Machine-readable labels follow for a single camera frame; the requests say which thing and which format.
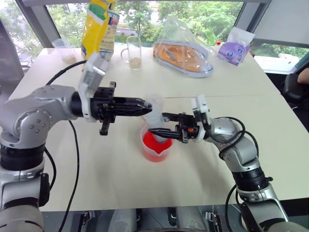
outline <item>handle of mug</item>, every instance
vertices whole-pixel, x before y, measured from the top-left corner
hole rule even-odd
[[[126,50],[128,51],[127,48],[122,49],[122,51],[121,51],[121,53],[120,53],[120,56],[121,56],[122,61],[124,61],[125,63],[129,63],[129,60],[124,60],[124,58],[123,58],[123,56],[122,56],[122,53],[123,53],[124,51],[126,51]]]

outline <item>person's hand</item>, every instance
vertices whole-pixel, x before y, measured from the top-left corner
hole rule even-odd
[[[297,78],[297,82],[300,84],[309,84],[309,68],[305,68]]]

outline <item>clear glass mug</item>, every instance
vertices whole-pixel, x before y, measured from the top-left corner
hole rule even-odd
[[[126,39],[127,48],[123,49],[120,53],[121,59],[129,63],[130,68],[139,69],[141,67],[141,41],[138,36],[129,36]],[[124,60],[122,53],[124,51],[128,52],[129,60]]]

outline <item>table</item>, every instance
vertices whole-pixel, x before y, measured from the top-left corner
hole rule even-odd
[[[207,78],[187,78],[181,73],[154,62],[152,48],[142,48],[142,68],[131,70],[120,58],[123,46],[115,46],[109,70],[101,86],[108,86],[110,81],[117,82],[116,96],[144,97],[147,93],[159,93],[162,97],[194,97],[197,94],[206,96],[252,96],[279,95],[263,70],[252,56],[247,55],[239,66],[211,58],[214,73]],[[78,60],[82,60],[80,49],[75,50]],[[45,85],[65,64],[55,49],[45,48],[36,58],[31,69],[20,85],[29,91]],[[62,75],[54,84],[66,80],[66,85],[77,87],[81,77],[82,66],[75,67]]]
[[[52,53],[39,56],[11,99],[28,95],[66,66],[54,58],[56,55],[52,50],[45,49],[45,52]],[[68,71],[57,84],[76,87],[77,72],[81,68]],[[119,87],[125,77],[117,78]],[[134,83],[136,95],[132,96],[145,94],[138,90],[140,82]],[[130,90],[126,92],[118,87],[116,95],[130,93]],[[222,96],[207,97],[211,116],[237,117],[255,135],[262,168],[267,176],[274,178],[272,184],[280,200],[308,197],[309,135],[282,96],[275,91],[256,91],[251,96],[245,92],[239,96],[229,93],[230,96],[225,92]],[[168,92],[165,94],[165,97],[172,96]],[[165,98],[163,110],[191,113],[190,98]],[[185,145],[175,141],[164,162],[152,163],[141,152],[139,136],[143,120],[140,117],[117,117],[105,137],[98,133],[99,123],[86,123],[80,118],[74,125],[78,133],[81,170],[71,210],[223,204],[234,185],[231,172],[212,144],[190,142]],[[76,173],[75,144],[67,122],[59,122],[50,130],[46,147],[55,159],[57,179],[50,201],[41,210],[62,211],[67,207]],[[52,175],[48,160],[45,170]]]

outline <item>yellow bag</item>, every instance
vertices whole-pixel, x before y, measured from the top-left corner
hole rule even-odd
[[[117,0],[91,0],[82,38],[82,55],[88,59],[93,52],[110,60],[119,15],[112,12]]]

